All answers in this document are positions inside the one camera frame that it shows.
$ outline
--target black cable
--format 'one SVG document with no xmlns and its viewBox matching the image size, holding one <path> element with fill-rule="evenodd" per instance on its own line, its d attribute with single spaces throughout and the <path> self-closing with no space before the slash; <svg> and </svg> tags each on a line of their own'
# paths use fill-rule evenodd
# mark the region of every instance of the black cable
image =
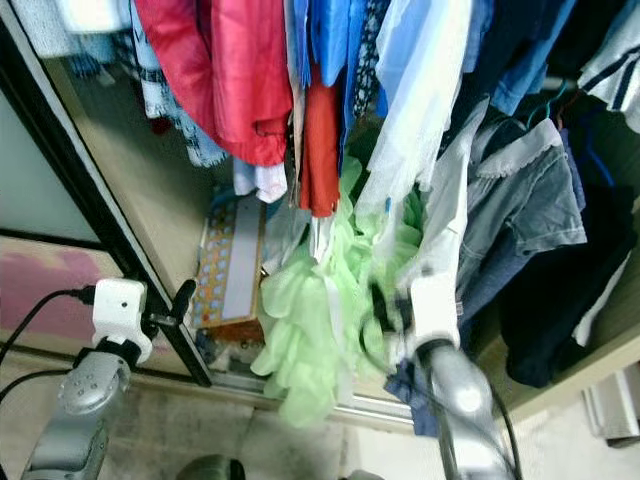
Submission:
<svg viewBox="0 0 640 480">
<path fill-rule="evenodd" d="M 31 311 L 27 313 L 27 316 L 24 317 L 24 320 L 20 322 L 20 325 L 18 325 L 18 327 L 13 331 L 13 333 L 7 339 L 7 341 L 4 342 L 4 345 L 2 345 L 2 349 L 0 349 L 0 365 L 2 365 L 2 361 L 4 360 L 4 357 L 7 355 L 7 352 L 9 351 L 11 346 L 15 343 L 18 336 L 22 333 L 22 331 L 25 328 L 27 328 L 29 323 L 31 323 L 31 320 L 33 320 L 33 318 L 42 309 L 42 307 L 44 307 L 47 303 L 49 303 L 51 300 L 53 300 L 56 297 L 63 297 L 65 295 L 71 296 L 75 292 L 76 290 L 57 290 L 55 292 L 51 292 L 48 295 L 45 295 L 45 297 L 42 298 L 42 300 L 36 303 L 35 307 L 33 307 Z"/>
<path fill-rule="evenodd" d="M 493 401 L 496 402 L 498 406 L 498 410 L 500 410 L 500 414 L 504 419 L 504 423 L 507 427 L 507 434 L 509 435 L 509 443 L 511 444 L 511 455 L 513 456 L 513 468 L 516 473 L 516 478 L 521 480 L 522 477 L 522 465 L 520 464 L 520 451 L 518 450 L 518 442 L 516 440 L 516 433 L 513 429 L 513 423 L 511 423 L 511 417 L 509 417 L 509 411 L 507 410 L 507 406 L 504 404 L 502 397 L 498 395 L 497 390 L 494 388 L 491 383 L 489 383 L 491 387 L 491 395 L 493 396 Z"/>
<path fill-rule="evenodd" d="M 27 316 L 24 317 L 24 320 L 20 322 L 20 325 L 13 331 L 11 336 L 7 339 L 6 342 L 2 345 L 2 349 L 0 349 L 0 365 L 6 357 L 9 349 L 13 346 L 18 336 L 22 333 L 22 331 L 27 328 L 27 326 L 34 319 L 36 314 L 44 307 L 47 303 L 53 300 L 56 297 L 70 296 L 79 299 L 85 305 L 93 304 L 93 297 L 95 296 L 96 287 L 93 285 L 86 286 L 81 289 L 72 289 L 72 290 L 56 290 L 55 292 L 51 292 L 48 295 L 45 295 L 42 300 L 40 300 L 36 305 L 31 309 Z"/>
<path fill-rule="evenodd" d="M 380 370 L 382 373 L 384 373 L 387 376 L 393 375 L 394 372 L 390 371 L 386 365 L 383 365 L 382 362 L 380 362 L 367 350 L 366 344 L 364 341 L 364 325 L 360 329 L 360 347 L 362 348 L 362 351 L 367 357 L 367 359 L 369 360 L 369 362 L 371 362 L 371 364 L 374 367 L 376 367 L 378 370 Z M 454 417 L 459 422 L 475 430 L 476 433 L 480 434 L 485 439 L 485 441 L 489 445 L 491 445 L 493 449 L 496 451 L 496 453 L 502 458 L 504 464 L 509 469 L 513 477 L 516 480 L 522 480 L 523 477 L 522 477 L 522 470 L 520 465 L 520 455 L 518 452 L 515 433 L 513 431 L 513 424 L 511 423 L 511 419 L 509 418 L 509 413 L 507 412 L 504 402 L 502 401 L 502 399 L 500 398 L 500 396 L 498 395 L 498 393 L 495 391 L 495 389 L 490 383 L 489 385 L 491 386 L 492 396 L 494 397 L 494 399 L 498 399 L 496 403 L 498 404 L 498 409 L 500 410 L 500 413 L 503 416 L 505 420 L 505 424 L 507 426 L 507 431 L 509 434 L 509 442 L 511 443 L 511 451 L 514 458 L 513 464 L 511 463 L 511 460 L 507 457 L 507 455 L 503 451 L 502 447 L 493 439 L 493 437 L 489 433 L 487 433 L 485 430 L 480 428 L 478 425 L 476 425 L 473 421 L 471 421 L 466 417 L 463 417 L 462 415 L 459 415 L 457 412 L 453 411 L 447 405 L 442 403 L 440 399 L 436 397 L 433 393 L 427 390 L 418 388 L 413 382 L 408 382 L 401 378 L 395 378 L 394 380 L 406 387 L 413 389 L 413 391 L 417 392 L 418 394 L 423 395 L 431 403 L 435 404 L 438 408 L 441 408 L 442 410 L 446 411 L 449 415 Z"/>
<path fill-rule="evenodd" d="M 0 405 L 2 405 L 2 401 L 5 399 L 5 397 L 7 395 L 9 395 L 11 390 L 13 390 L 17 386 L 21 385 L 22 383 L 24 383 L 24 382 L 26 382 L 28 380 L 32 380 L 34 378 L 40 378 L 40 377 L 54 377 L 54 376 L 57 376 L 57 375 L 66 375 L 70 371 L 71 370 L 69 370 L 69 369 L 66 369 L 66 370 L 42 370 L 41 372 L 28 373 L 27 375 L 23 375 L 22 377 L 16 378 L 13 382 L 11 382 L 9 385 L 4 387 L 2 389 L 2 391 L 0 392 Z"/>
<path fill-rule="evenodd" d="M 2 365 L 2 362 L 4 361 L 5 357 L 7 356 L 7 353 L 9 352 L 9 349 L 13 346 L 13 344 L 18 339 L 20 334 L 24 331 L 25 328 L 27 328 L 27 326 L 29 326 L 29 324 L 34 319 L 34 317 L 38 314 L 38 312 L 42 309 L 42 307 L 44 307 L 47 303 L 49 303 L 51 300 L 57 297 L 70 296 L 70 297 L 79 299 L 85 305 L 92 305 L 93 299 L 95 297 L 95 293 L 96 293 L 96 287 L 94 285 L 88 285 L 81 289 L 56 290 L 55 292 L 51 292 L 48 295 L 45 295 L 42 298 L 42 300 L 36 303 L 36 305 L 31 309 L 31 311 L 27 313 L 26 317 L 24 317 L 24 320 L 20 322 L 18 327 L 9 336 L 7 341 L 4 342 L 4 344 L 2 345 L 2 348 L 0 349 L 0 365 Z M 29 373 L 27 375 L 23 375 L 22 377 L 15 379 L 13 382 L 11 382 L 9 385 L 7 385 L 5 388 L 2 389 L 2 391 L 0 392 L 0 404 L 2 403 L 4 398 L 9 394 L 9 392 L 11 392 L 11 390 L 16 388 L 18 385 L 22 384 L 23 382 L 26 382 L 27 380 L 31 380 L 33 378 L 39 378 L 39 377 L 48 377 L 53 375 L 64 375 L 67 372 L 69 372 L 69 370 L 44 370 L 42 372 L 34 372 L 34 373 Z M 0 480 L 7 480 L 7 474 L 2 468 L 2 464 L 0 464 Z"/>
</svg>

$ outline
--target clothes hanger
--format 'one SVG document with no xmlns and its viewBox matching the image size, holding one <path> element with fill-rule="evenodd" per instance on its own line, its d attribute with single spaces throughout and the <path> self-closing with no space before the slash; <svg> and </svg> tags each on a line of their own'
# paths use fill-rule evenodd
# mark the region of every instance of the clothes hanger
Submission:
<svg viewBox="0 0 640 480">
<path fill-rule="evenodd" d="M 562 84 L 558 89 L 558 93 L 554 97 L 550 98 L 546 103 L 539 105 L 538 107 L 535 108 L 535 110 L 533 110 L 533 112 L 531 112 L 531 114 L 529 115 L 529 118 L 527 119 L 527 130 L 531 128 L 531 122 L 533 121 L 533 118 L 536 116 L 538 111 L 541 110 L 542 108 L 544 108 L 544 111 L 545 111 L 545 118 L 549 118 L 551 116 L 551 104 L 559 100 L 566 89 L 567 89 L 567 80 L 563 79 Z"/>
<path fill-rule="evenodd" d="M 565 110 L 571 108 L 571 106 L 582 97 L 583 93 L 584 92 L 582 90 L 577 90 L 576 93 L 573 94 L 573 97 L 560 107 L 558 113 L 556 113 L 556 126 L 558 127 L 558 130 L 562 130 L 564 128 L 564 119 L 562 118 L 562 115 Z"/>
</svg>

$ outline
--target red jacket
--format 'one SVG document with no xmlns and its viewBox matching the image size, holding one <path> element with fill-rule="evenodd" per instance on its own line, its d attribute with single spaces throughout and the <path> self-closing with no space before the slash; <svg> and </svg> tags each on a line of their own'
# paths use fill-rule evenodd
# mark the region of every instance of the red jacket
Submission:
<svg viewBox="0 0 640 480">
<path fill-rule="evenodd" d="M 136 0 L 136 6 L 189 116 L 247 163 L 282 162 L 293 104 L 282 0 Z"/>
</svg>

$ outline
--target gray robotic arm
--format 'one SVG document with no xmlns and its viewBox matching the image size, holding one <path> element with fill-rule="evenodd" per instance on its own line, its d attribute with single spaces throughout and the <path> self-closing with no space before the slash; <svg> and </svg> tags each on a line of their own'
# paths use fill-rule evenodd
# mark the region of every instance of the gray robotic arm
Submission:
<svg viewBox="0 0 640 480">
<path fill-rule="evenodd" d="M 84 350 L 58 393 L 56 410 L 22 475 L 23 480 L 98 478 L 109 426 L 131 378 L 151 354 L 142 332 L 146 287 L 105 279 L 96 285 L 93 350 Z"/>
<path fill-rule="evenodd" d="M 455 271 L 414 280 L 414 357 L 427 375 L 447 479 L 519 480 L 493 418 L 484 373 L 459 350 Z"/>
</svg>

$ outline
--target tiled floor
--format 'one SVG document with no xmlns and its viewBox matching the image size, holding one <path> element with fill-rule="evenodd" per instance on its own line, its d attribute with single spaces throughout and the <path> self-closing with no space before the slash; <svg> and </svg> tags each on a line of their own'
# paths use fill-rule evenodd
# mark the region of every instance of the tiled floor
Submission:
<svg viewBox="0 0 640 480">
<path fill-rule="evenodd" d="M 26 370 L 10 363 L 2 385 Z M 53 409 L 57 379 L 33 380 L 0 411 L 0 460 L 19 478 Z M 640 445 L 612 450 L 589 433 L 579 399 L 518 425 L 527 480 L 631 480 Z M 240 459 L 250 480 L 336 480 L 354 469 L 386 480 L 442 479 L 435 440 L 336 422 L 295 430 L 273 412 L 204 398 L 133 388 L 111 436 L 100 479 L 173 479 L 192 459 Z"/>
</svg>

